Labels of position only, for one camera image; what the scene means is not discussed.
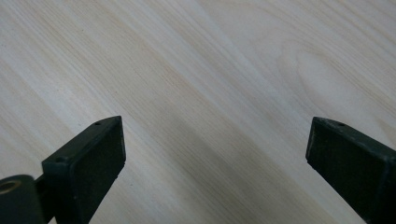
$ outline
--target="wood grain pattern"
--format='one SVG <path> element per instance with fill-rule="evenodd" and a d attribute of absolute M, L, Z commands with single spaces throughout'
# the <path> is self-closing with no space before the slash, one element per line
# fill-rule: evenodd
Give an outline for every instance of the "wood grain pattern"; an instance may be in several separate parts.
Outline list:
<path fill-rule="evenodd" d="M 2 1 L 0 175 L 122 115 L 92 223 L 363 223 L 307 165 L 313 116 L 396 148 L 394 1 Z"/>

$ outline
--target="wood grain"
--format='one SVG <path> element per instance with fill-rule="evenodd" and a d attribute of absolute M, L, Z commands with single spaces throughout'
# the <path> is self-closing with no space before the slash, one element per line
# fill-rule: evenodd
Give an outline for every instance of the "wood grain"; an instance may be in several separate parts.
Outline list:
<path fill-rule="evenodd" d="M 92 223 L 363 223 L 309 166 L 313 116 L 396 148 L 394 1 L 2 1 L 0 175 L 122 115 Z"/>

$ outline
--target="wooden surface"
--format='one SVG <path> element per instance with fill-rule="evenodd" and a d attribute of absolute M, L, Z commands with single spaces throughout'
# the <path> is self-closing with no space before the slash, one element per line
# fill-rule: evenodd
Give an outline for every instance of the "wooden surface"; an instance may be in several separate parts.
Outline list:
<path fill-rule="evenodd" d="M 307 165 L 313 116 L 396 148 L 396 3 L 1 1 L 0 175 L 122 115 L 92 223 L 363 223 Z"/>

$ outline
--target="black plastic part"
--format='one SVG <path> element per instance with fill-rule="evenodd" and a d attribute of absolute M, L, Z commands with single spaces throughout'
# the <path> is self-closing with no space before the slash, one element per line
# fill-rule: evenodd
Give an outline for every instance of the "black plastic part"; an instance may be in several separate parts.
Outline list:
<path fill-rule="evenodd" d="M 396 151 L 343 123 L 313 118 L 306 159 L 367 223 L 396 223 Z"/>
<path fill-rule="evenodd" d="M 0 180 L 0 222 L 44 223 L 35 181 L 31 176 L 14 175 Z"/>
<path fill-rule="evenodd" d="M 43 162 L 58 223 L 88 223 L 125 163 L 121 117 L 95 122 Z"/>

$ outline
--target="light wood tabletop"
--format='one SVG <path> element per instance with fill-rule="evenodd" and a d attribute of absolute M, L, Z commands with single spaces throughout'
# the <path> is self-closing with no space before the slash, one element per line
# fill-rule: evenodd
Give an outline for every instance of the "light wood tabletop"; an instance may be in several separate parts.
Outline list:
<path fill-rule="evenodd" d="M 364 223 L 311 119 L 396 148 L 394 0 L 1 1 L 0 178 L 121 115 L 92 223 Z"/>

